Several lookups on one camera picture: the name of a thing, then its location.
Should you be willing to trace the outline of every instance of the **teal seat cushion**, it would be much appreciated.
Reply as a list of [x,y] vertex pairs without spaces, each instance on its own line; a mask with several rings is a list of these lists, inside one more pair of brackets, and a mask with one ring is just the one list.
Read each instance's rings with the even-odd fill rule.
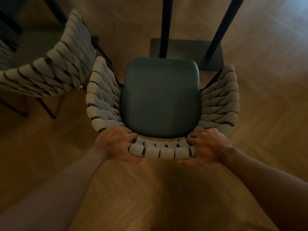
[[201,112],[196,63],[134,58],[126,71],[120,111],[125,125],[140,135],[187,135],[197,126]]

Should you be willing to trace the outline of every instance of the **hand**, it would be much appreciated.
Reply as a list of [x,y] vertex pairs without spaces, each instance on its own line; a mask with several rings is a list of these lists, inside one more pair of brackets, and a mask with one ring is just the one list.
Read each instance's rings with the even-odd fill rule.
[[222,156],[226,150],[232,148],[228,138],[216,128],[207,129],[199,133],[191,132],[186,142],[194,145],[197,151],[196,158],[179,160],[180,163],[184,163],[187,166],[221,163]]
[[128,143],[137,138],[137,134],[125,127],[108,126],[94,143],[95,152],[107,155],[107,159],[140,163],[143,158],[128,152]]

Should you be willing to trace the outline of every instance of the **chair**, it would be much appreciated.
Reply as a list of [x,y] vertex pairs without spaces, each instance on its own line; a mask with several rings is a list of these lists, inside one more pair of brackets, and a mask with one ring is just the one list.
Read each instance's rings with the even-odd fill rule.
[[135,156],[186,159],[196,150],[185,136],[208,128],[229,136],[239,112],[237,77],[224,66],[202,90],[195,62],[164,58],[134,58],[120,87],[102,57],[97,57],[87,86],[87,114],[98,132],[108,125],[126,126],[138,136],[129,144]]
[[93,68],[93,45],[102,51],[98,38],[90,36],[80,14],[73,10],[64,31],[61,27],[29,31],[21,35],[20,42],[13,58],[16,67],[0,72],[0,89],[36,97],[55,119],[41,97],[62,95],[80,87]]

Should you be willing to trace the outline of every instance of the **forearm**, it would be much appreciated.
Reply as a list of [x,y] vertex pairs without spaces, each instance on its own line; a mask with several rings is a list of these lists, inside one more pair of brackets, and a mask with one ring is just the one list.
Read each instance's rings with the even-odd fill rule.
[[304,230],[308,183],[229,148],[221,163],[248,188],[280,230]]
[[90,182],[106,160],[91,149],[0,216],[0,230],[66,230]]

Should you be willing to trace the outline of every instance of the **herringbone wood floor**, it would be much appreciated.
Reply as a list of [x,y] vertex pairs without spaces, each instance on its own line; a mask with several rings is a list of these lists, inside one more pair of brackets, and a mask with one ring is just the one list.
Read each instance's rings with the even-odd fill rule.
[[[159,38],[162,0],[58,0],[77,9],[123,81],[134,56]],[[174,0],[171,38],[210,40],[231,0]],[[262,162],[308,181],[307,0],[245,0],[222,46],[240,88],[231,140]],[[56,23],[42,0],[19,15],[25,28]],[[203,85],[213,73],[201,73]],[[22,96],[1,93],[22,105]],[[45,99],[56,109],[59,98]],[[90,148],[97,133],[85,93],[66,95],[57,120],[28,98],[29,118],[3,108],[0,208],[18,200]],[[276,230],[242,183],[220,165],[187,168],[145,160],[106,162],[95,176],[73,230]]]

